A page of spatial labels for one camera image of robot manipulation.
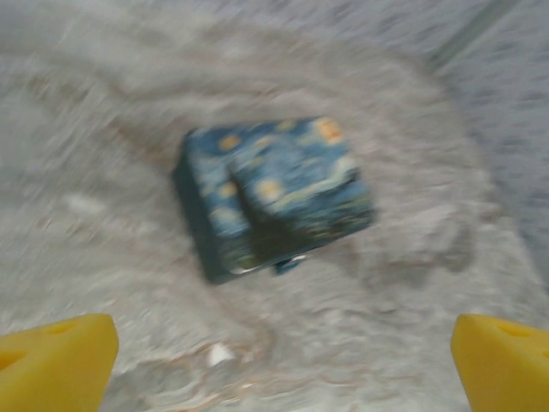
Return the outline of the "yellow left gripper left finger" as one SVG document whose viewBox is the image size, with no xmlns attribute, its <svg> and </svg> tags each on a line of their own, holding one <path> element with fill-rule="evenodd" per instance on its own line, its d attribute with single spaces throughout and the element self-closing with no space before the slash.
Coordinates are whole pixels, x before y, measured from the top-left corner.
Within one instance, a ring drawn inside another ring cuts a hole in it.
<svg viewBox="0 0 549 412">
<path fill-rule="evenodd" d="M 108 314 L 87 314 L 1 337 L 2 411 L 97 411 L 118 355 Z"/>
</svg>

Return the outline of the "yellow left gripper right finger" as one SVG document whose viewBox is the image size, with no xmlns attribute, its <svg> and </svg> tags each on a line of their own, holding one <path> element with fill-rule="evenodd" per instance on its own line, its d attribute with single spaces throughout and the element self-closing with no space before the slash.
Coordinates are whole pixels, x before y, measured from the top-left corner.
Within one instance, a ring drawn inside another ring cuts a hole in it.
<svg viewBox="0 0 549 412">
<path fill-rule="evenodd" d="M 547 412 L 547 330 L 462 314 L 450 350 L 472 411 Z"/>
</svg>

